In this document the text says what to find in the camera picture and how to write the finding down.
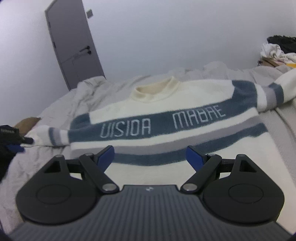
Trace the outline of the cream blue striped sweater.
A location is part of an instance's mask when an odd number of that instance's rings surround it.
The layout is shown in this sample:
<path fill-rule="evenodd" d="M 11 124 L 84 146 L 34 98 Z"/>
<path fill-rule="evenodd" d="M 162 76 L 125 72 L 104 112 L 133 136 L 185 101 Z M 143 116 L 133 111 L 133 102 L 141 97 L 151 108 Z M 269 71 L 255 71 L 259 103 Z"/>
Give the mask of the cream blue striped sweater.
<path fill-rule="evenodd" d="M 246 154 L 295 208 L 295 185 L 261 112 L 295 97 L 295 71 L 264 87 L 244 80 L 168 78 L 135 88 L 128 99 L 76 117 L 69 129 L 38 126 L 38 146 L 69 146 L 71 157 L 115 149 L 107 175 L 118 185 L 175 184 L 193 174 L 186 148 L 224 158 Z"/>

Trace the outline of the brown pillow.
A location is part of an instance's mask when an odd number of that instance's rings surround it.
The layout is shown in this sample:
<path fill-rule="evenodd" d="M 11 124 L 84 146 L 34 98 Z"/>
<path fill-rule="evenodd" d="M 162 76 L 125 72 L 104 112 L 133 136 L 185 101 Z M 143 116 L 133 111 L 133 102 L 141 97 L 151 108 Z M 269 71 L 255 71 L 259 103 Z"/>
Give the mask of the brown pillow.
<path fill-rule="evenodd" d="M 41 118 L 30 117 L 21 120 L 19 123 L 15 125 L 21 135 L 26 135 L 39 121 Z"/>

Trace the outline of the white crumpled cloth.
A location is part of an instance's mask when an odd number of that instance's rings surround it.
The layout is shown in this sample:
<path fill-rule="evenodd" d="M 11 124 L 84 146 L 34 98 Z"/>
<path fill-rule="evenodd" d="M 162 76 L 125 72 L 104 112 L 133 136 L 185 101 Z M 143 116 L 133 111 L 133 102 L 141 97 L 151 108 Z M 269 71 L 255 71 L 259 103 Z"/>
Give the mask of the white crumpled cloth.
<path fill-rule="evenodd" d="M 264 43 L 261 48 L 260 56 L 285 64 L 295 63 L 295 53 L 284 53 L 278 44 Z"/>

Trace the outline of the yellow cloth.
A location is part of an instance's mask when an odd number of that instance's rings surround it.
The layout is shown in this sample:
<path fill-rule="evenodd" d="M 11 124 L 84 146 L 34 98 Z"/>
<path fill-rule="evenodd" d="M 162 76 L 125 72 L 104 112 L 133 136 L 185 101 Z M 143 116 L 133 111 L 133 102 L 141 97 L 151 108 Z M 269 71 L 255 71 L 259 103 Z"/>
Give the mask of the yellow cloth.
<path fill-rule="evenodd" d="M 287 63 L 286 66 L 291 67 L 291 68 L 296 68 L 295 63 Z"/>

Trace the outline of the cardboard box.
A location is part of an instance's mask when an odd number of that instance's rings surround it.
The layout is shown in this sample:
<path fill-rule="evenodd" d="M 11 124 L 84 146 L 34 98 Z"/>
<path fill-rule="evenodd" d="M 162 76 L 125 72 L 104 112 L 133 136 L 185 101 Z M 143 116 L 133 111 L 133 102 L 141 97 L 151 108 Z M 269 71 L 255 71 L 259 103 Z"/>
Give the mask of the cardboard box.
<path fill-rule="evenodd" d="M 257 61 L 257 66 L 269 66 L 276 68 L 277 66 L 280 66 L 281 63 L 278 63 L 276 61 L 273 61 L 272 59 L 269 58 L 264 58 L 262 57 L 260 60 Z"/>

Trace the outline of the black clothes pile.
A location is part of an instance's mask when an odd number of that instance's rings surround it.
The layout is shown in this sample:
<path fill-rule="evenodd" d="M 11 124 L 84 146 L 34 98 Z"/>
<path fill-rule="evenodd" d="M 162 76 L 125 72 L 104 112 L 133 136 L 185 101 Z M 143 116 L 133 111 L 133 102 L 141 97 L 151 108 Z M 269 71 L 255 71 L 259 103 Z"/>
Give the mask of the black clothes pile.
<path fill-rule="evenodd" d="M 267 38 L 269 44 L 277 44 L 281 50 L 287 53 L 296 53 L 296 37 L 274 35 Z"/>

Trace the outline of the grey bed sheet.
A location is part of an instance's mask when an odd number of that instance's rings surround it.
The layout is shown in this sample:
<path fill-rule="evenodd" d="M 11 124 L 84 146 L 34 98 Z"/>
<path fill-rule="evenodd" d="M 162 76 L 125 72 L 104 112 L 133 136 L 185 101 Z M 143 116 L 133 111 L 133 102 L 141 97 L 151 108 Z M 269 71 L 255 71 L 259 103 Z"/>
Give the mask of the grey bed sheet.
<path fill-rule="evenodd" d="M 202 70 L 179 68 L 167 74 L 138 76 L 122 83 L 112 83 L 103 77 L 92 77 L 80 82 L 76 89 L 46 108 L 34 128 L 49 126 L 67 130 L 76 117 L 126 100 L 139 86 L 159 83 L 171 77 L 180 82 L 209 79 L 244 80 L 266 87 L 291 70 L 294 69 L 287 66 L 277 68 L 259 66 L 248 70 L 231 70 L 222 62 L 212 62 Z M 259 116 L 278 148 L 295 185 L 295 97 L 274 109 L 261 112 Z M 16 206 L 17 192 L 56 155 L 74 159 L 71 157 L 69 146 L 53 147 L 36 144 L 13 158 L 6 176 L 1 181 L 1 227 L 4 232 L 12 232 L 23 221 Z M 278 223 L 289 232 L 295 232 L 295 208 L 285 207 L 284 204 Z"/>

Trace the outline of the grey wall switch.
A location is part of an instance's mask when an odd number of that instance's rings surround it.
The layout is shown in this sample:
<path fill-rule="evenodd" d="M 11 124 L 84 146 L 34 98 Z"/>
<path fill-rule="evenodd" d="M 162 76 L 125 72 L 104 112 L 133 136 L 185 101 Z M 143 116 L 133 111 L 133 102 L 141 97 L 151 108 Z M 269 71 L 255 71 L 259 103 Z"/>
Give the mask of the grey wall switch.
<path fill-rule="evenodd" d="M 87 16 L 88 19 L 91 18 L 91 17 L 93 16 L 92 9 L 90 9 L 90 10 L 88 10 L 88 11 L 86 12 L 86 16 Z"/>

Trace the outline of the grey bedroom door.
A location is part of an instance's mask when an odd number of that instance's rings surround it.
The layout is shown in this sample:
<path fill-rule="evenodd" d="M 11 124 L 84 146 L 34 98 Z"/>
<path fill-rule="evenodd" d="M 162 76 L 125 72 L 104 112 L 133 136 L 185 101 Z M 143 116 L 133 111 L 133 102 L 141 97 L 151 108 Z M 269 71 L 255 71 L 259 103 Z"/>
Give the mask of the grey bedroom door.
<path fill-rule="evenodd" d="M 45 11 L 53 48 L 68 89 L 95 76 L 104 76 L 82 1 L 52 1 Z M 79 51 L 90 46 L 91 54 Z"/>

